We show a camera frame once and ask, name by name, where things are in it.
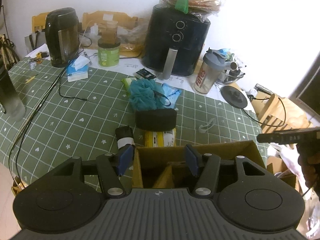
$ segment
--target yellow and white package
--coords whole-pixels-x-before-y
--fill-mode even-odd
[[[146,131],[145,146],[151,148],[176,146],[176,129],[166,132]]]

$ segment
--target checkered tablecloth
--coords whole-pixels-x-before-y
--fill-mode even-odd
[[[62,71],[52,67],[47,60],[30,70],[27,61],[28,58],[24,58],[9,73],[26,106],[25,117],[29,116]],[[27,79],[35,75],[34,80],[25,84]],[[62,98],[58,94],[58,86],[54,88],[33,120],[18,158],[19,172],[27,183],[43,176],[71,156],[89,160],[107,152],[115,154],[115,129],[122,125],[130,125],[135,143],[144,145],[144,131],[135,127],[134,111],[121,82],[126,77],[128,75],[89,68],[89,78],[86,80],[68,82],[66,76],[61,79],[62,94],[87,98],[89,101]],[[257,143],[256,136],[261,133],[260,126],[243,115],[241,110],[189,91],[182,92],[175,109],[178,112],[177,145],[239,140]],[[249,111],[249,114],[257,118],[255,113]],[[206,133],[199,133],[199,126],[212,118],[216,124]],[[0,113],[0,162],[5,166],[8,166],[8,153],[22,122],[13,122],[7,114]],[[268,145],[257,146],[266,160]],[[85,179],[86,183],[98,188],[95,176],[86,176]]]

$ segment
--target green jar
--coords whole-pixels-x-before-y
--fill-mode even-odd
[[[115,44],[105,43],[103,39],[98,40],[98,59],[102,67],[112,67],[119,64],[120,40]]]

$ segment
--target ribbed gray surface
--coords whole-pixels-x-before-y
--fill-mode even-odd
[[[225,221],[210,200],[192,197],[186,189],[133,189],[129,196],[107,202],[86,226],[45,235],[22,230],[13,240],[300,240],[294,229],[256,234]]]

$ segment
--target air fryer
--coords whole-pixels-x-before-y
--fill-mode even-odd
[[[210,21],[202,23],[192,14],[174,8],[153,7],[142,64],[156,71],[170,65],[172,74],[189,76],[199,59]]]
[[[45,38],[54,67],[65,67],[78,54],[78,17],[73,8],[50,12],[45,22]]]

